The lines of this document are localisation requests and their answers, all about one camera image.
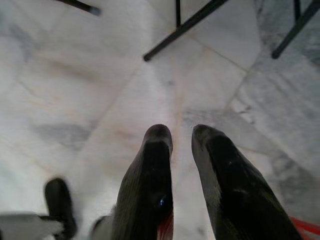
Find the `shoe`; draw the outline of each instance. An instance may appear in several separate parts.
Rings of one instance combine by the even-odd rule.
[[[77,224],[73,216],[72,201],[67,184],[61,178],[54,178],[46,183],[44,195],[49,216],[62,222],[64,226],[64,231],[55,235],[55,239],[70,240],[77,232]]]

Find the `floor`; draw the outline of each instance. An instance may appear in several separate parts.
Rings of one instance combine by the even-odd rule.
[[[182,18],[207,1],[183,0]],[[43,185],[61,175],[86,239],[146,129],[162,123],[174,140],[174,239],[213,239],[191,153],[202,123],[230,136],[288,214],[320,223],[319,14],[273,60],[292,1],[229,1],[146,63],[174,29],[174,1],[86,2],[102,16],[0,0],[0,212],[45,213]]]

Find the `black boot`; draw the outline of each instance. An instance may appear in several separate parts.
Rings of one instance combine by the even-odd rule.
[[[70,240],[77,232],[77,224],[68,186],[61,178],[54,178],[46,183],[44,195],[49,216],[62,222],[64,226],[63,232],[54,235],[55,239]]]

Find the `marble tile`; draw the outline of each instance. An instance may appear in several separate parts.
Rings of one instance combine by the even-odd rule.
[[[101,2],[101,8],[100,17],[71,8],[50,40],[103,52],[114,62],[120,59],[120,68],[126,64],[122,61],[140,60],[144,52],[170,32],[146,0]]]
[[[174,239],[207,239],[209,220],[202,185],[191,150],[192,128],[179,126],[174,144],[172,194]]]
[[[13,2],[46,31],[50,31],[68,9],[68,5],[54,0],[13,0]]]
[[[51,173],[0,139],[0,212],[46,214],[43,186]]]
[[[95,126],[79,120],[64,103],[43,99],[18,84],[0,102],[0,138],[44,169],[63,174]]]
[[[172,30],[176,27],[176,4],[172,0],[148,0],[158,14],[172,26]]]
[[[232,103],[240,116],[242,103],[243,118],[249,115],[255,128],[314,176],[320,171],[319,76],[319,67],[292,48],[277,61],[265,50]]]
[[[41,29],[10,1],[1,0],[0,4],[1,97],[13,88],[40,40]]]
[[[183,107],[223,109],[234,95],[246,73],[227,59],[206,49],[181,80]]]
[[[287,213],[309,223],[319,223],[319,175],[313,175],[286,155],[274,159],[272,167],[279,182]]]
[[[199,23],[192,35],[246,70],[261,50],[252,0],[228,1]]]

